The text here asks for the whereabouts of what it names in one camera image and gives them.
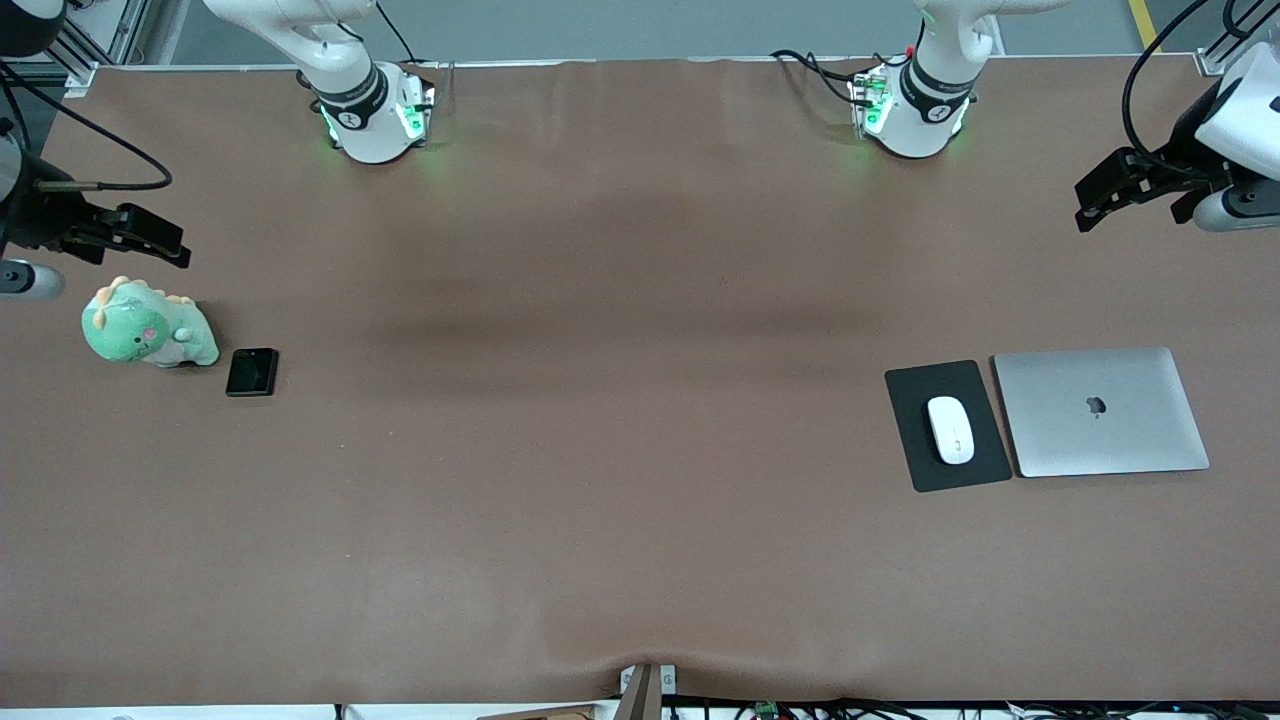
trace computer mouse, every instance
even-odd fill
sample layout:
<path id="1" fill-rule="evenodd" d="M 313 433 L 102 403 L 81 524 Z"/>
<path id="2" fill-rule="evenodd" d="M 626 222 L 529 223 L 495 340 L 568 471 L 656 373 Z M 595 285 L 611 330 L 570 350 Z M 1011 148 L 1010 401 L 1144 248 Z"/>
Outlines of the computer mouse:
<path id="1" fill-rule="evenodd" d="M 964 405 L 954 397 L 938 396 L 929 400 L 927 409 L 938 457 L 947 465 L 964 465 L 973 460 L 973 427 Z"/>

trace smartphone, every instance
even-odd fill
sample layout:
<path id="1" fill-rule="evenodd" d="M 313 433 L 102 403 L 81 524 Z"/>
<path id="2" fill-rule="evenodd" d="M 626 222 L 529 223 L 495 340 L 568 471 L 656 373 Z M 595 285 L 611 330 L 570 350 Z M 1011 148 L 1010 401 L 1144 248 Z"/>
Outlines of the smartphone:
<path id="1" fill-rule="evenodd" d="M 227 378 L 227 395 L 261 397 L 275 392 L 275 366 L 280 352 L 270 347 L 250 347 L 232 354 L 232 373 Z"/>

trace black mouse pad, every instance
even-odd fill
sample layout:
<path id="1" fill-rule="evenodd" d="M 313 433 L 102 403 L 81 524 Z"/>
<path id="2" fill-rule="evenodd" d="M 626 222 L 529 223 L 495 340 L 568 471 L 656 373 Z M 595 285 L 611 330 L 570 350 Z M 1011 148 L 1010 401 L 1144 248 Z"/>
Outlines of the black mouse pad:
<path id="1" fill-rule="evenodd" d="M 916 492 L 961 488 L 1007 480 L 1014 477 L 996 415 L 987 400 L 987 386 L 973 360 L 906 368 L 884 373 L 888 397 L 897 416 L 906 466 Z M 947 465 L 938 457 L 925 405 L 931 398 L 951 396 L 964 405 L 973 428 L 973 460 Z"/>

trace black cable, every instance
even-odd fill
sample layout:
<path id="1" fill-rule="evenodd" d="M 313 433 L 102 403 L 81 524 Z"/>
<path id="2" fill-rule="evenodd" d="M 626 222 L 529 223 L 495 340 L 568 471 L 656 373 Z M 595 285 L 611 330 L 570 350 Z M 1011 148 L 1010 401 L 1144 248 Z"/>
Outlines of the black cable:
<path id="1" fill-rule="evenodd" d="M 1240 40 L 1249 38 L 1249 33 L 1242 29 L 1239 24 L 1236 24 L 1235 0 L 1226 0 L 1226 4 L 1222 5 L 1222 27 L 1225 27 L 1226 32 L 1233 37 L 1239 37 Z"/>
<path id="2" fill-rule="evenodd" d="M 404 40 L 404 36 L 401 35 L 399 28 L 396 27 L 396 23 L 392 22 L 390 17 L 387 14 L 387 10 L 383 9 L 383 4 L 381 3 L 375 3 L 374 6 L 378 8 L 378 14 L 383 17 L 383 22 L 387 23 L 387 27 L 392 28 L 392 32 L 396 35 L 396 40 L 401 41 L 401 47 L 404 49 L 404 60 L 403 61 L 404 63 L 421 63 L 422 60 L 419 59 L 419 56 L 413 54 L 413 50 L 408 46 L 408 42 Z"/>
<path id="3" fill-rule="evenodd" d="M 337 23 L 337 26 L 338 26 L 338 29 L 340 29 L 342 32 L 347 33 L 347 36 L 351 37 L 352 40 L 356 40 L 356 41 L 360 41 L 360 42 L 365 41 L 365 38 L 362 36 L 360 36 L 356 31 L 353 31 L 349 27 L 347 27 L 347 23 L 339 22 L 339 23 Z"/>
<path id="4" fill-rule="evenodd" d="M 1138 129 L 1133 124 L 1133 108 L 1130 106 L 1130 102 L 1133 99 L 1133 83 L 1138 79 L 1138 73 L 1142 70 L 1143 65 L 1147 64 L 1147 60 L 1156 54 L 1156 47 L 1160 47 L 1160 44 L 1167 40 L 1178 26 L 1183 24 L 1183 22 L 1187 20 L 1192 13 L 1203 8 L 1208 4 L 1208 1 L 1210 0 L 1194 0 L 1187 6 L 1187 9 L 1179 13 L 1176 18 L 1165 26 L 1165 29 L 1160 31 L 1160 35 L 1157 35 L 1149 45 L 1147 45 L 1147 49 L 1142 51 L 1142 55 L 1138 55 L 1138 60 L 1133 64 L 1133 68 L 1129 69 L 1129 77 L 1124 81 L 1124 94 L 1120 99 L 1120 120 L 1124 123 L 1124 133 L 1129 138 L 1129 143 L 1133 145 L 1134 151 L 1148 163 L 1193 181 L 1207 181 L 1210 177 L 1199 170 L 1179 168 L 1178 165 L 1158 158 L 1155 152 L 1148 150 L 1147 146 L 1143 145 L 1142 138 L 1138 137 Z"/>
<path id="5" fill-rule="evenodd" d="M 846 76 L 846 74 L 837 73 L 835 70 L 828 70 L 828 69 L 823 68 L 822 65 L 819 65 L 817 60 L 810 60 L 810 58 L 813 58 L 813 53 L 809 53 L 808 55 L 801 55 L 801 54 L 796 53 L 795 50 L 777 50 L 774 53 L 771 53 L 769 56 L 771 58 L 777 58 L 777 59 L 791 58 L 792 60 L 796 60 L 797 63 L 800 63 L 801 65 L 804 65 L 809 70 L 815 72 L 815 73 L 820 73 L 823 77 L 829 77 L 831 79 L 836 79 L 836 81 L 840 81 L 840 82 L 849 82 L 849 81 L 854 79 L 852 74 L 847 74 Z"/>
<path id="6" fill-rule="evenodd" d="M 154 181 L 154 182 L 95 182 L 95 183 L 91 183 L 93 186 L 92 190 L 122 190 L 122 191 L 160 190 L 161 187 L 168 187 L 169 184 L 173 183 L 173 173 L 169 172 L 169 168 L 165 168 L 163 164 L 160 164 L 160 160 L 156 160 L 151 155 L 147 155 L 137 145 L 133 145 L 128 140 L 124 140 L 123 137 L 120 137 L 120 136 L 115 135 L 114 132 L 104 128 L 102 126 L 95 123 L 93 120 L 86 118 L 84 115 L 81 115 L 76 110 L 72 110 L 70 108 L 67 108 L 61 102 L 59 102 L 59 101 L 54 100 L 52 97 L 45 95 L 44 92 L 41 92 L 41 90 L 38 87 L 36 87 L 35 85 L 31 85 L 29 82 L 26 81 L 26 78 L 23 78 L 18 73 L 15 73 L 13 70 L 13 68 L 10 68 L 9 64 L 5 63 L 4 60 L 0 60 L 0 72 L 3 72 L 4 74 L 9 76 L 9 78 L 12 81 L 14 81 L 15 83 L 18 83 L 18 86 L 26 88 L 28 92 L 31 92 L 36 97 L 41 99 L 49 106 L 56 109 L 60 113 L 65 113 L 68 117 L 70 117 L 76 122 L 81 123 L 82 126 L 84 126 L 84 127 L 90 128 L 91 131 L 101 135 L 102 137 L 110 140 L 111 142 L 115 142 L 116 145 L 119 145 L 120 147 L 124 147 L 129 152 L 133 152 L 134 155 L 137 155 L 138 158 L 141 158 L 143 161 L 146 161 L 148 165 L 151 165 L 156 170 L 160 170 L 160 174 L 164 176 L 163 179 Z"/>
<path id="7" fill-rule="evenodd" d="M 814 73 L 818 73 L 818 77 L 822 78 L 823 85 L 826 85 L 827 90 L 829 90 L 832 92 L 832 95 L 835 95 L 836 97 L 840 97 L 845 102 L 849 102 L 850 105 L 856 105 L 859 108 L 870 108 L 872 106 L 872 104 L 869 101 L 867 101 L 867 100 L 855 100 L 855 99 L 845 95 L 844 92 L 840 91 L 840 88 L 837 88 L 835 85 L 832 85 L 831 83 L 832 79 L 836 79 L 836 81 L 840 81 L 840 82 L 849 82 L 850 79 L 852 79 L 854 76 L 851 76 L 851 74 L 846 76 L 846 74 L 841 74 L 841 73 L 832 72 L 832 70 L 828 70 L 828 69 L 823 68 L 822 64 L 818 63 L 818 58 L 814 56 L 813 53 L 809 53 L 808 55 L 801 56 L 795 50 L 778 50 L 776 53 L 771 53 L 771 56 L 777 58 L 777 59 L 795 58 L 795 59 L 800 60 L 800 64 L 804 65 L 806 69 L 809 69 L 809 70 L 812 70 Z"/>
<path id="8" fill-rule="evenodd" d="M 0 88 L 4 88 L 4 99 L 9 102 L 9 109 L 13 111 L 13 119 L 18 123 L 18 129 L 22 131 L 20 147 L 31 147 L 31 132 L 27 129 L 27 118 L 22 114 L 22 108 L 18 105 L 18 99 L 13 95 L 13 88 L 9 87 L 9 78 L 0 74 Z"/>
<path id="9" fill-rule="evenodd" d="M 914 50 L 915 50 L 916 47 L 919 47 L 919 46 L 920 46 L 920 41 L 922 41 L 922 40 L 924 40 L 924 18 L 920 18 L 920 32 L 919 32 L 919 35 L 916 35 L 916 36 L 915 36 L 915 45 L 913 45 L 913 46 L 911 46 L 911 50 L 913 50 L 913 51 L 914 51 Z M 886 60 L 886 59 L 884 59 L 884 56 L 883 56 L 883 55 L 881 55 L 879 53 L 872 53 L 872 58 L 874 58 L 876 60 L 878 60 L 878 61 L 881 61 L 882 64 L 884 64 L 884 65 L 888 65 L 888 67 L 891 67 L 891 68 L 901 68 L 902 65 L 905 65 L 905 64 L 908 64 L 908 63 L 910 63 L 910 61 L 911 61 L 911 59 L 910 59 L 910 58 L 902 58 L 901 60 L 899 60 L 899 61 L 893 63 L 893 61 L 891 61 L 891 60 Z"/>

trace laptop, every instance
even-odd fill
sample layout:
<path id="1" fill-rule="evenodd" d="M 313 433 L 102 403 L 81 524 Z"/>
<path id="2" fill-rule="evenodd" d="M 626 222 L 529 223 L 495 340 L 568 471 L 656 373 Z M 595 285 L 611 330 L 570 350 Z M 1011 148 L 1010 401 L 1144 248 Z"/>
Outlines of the laptop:
<path id="1" fill-rule="evenodd" d="M 1023 477 L 1208 468 L 1167 347 L 996 355 Z"/>

